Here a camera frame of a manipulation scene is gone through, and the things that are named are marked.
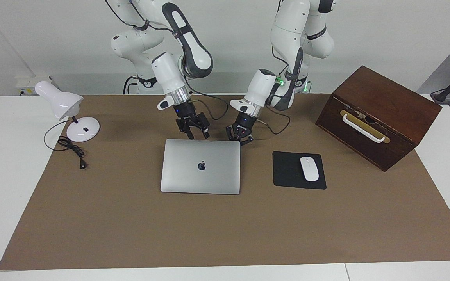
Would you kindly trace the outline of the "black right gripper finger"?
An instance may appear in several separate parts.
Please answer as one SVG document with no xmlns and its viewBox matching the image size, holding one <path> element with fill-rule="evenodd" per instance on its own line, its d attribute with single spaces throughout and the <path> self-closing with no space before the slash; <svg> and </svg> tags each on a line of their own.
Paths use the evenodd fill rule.
<svg viewBox="0 0 450 281">
<path fill-rule="evenodd" d="M 201 130 L 202 135 L 204 136 L 205 139 L 210 137 L 210 135 L 209 135 L 209 125 L 210 125 L 210 123 L 207 120 L 207 117 L 206 117 L 206 115 L 203 112 L 201 112 L 200 114 L 197 114 L 195 116 L 195 119 L 194 119 L 193 123 L 194 123 L 194 126 L 196 128 Z"/>
<path fill-rule="evenodd" d="M 176 119 L 177 126 L 182 133 L 185 133 L 188 139 L 194 139 L 194 135 L 191 132 L 188 121 L 185 119 Z"/>
</svg>

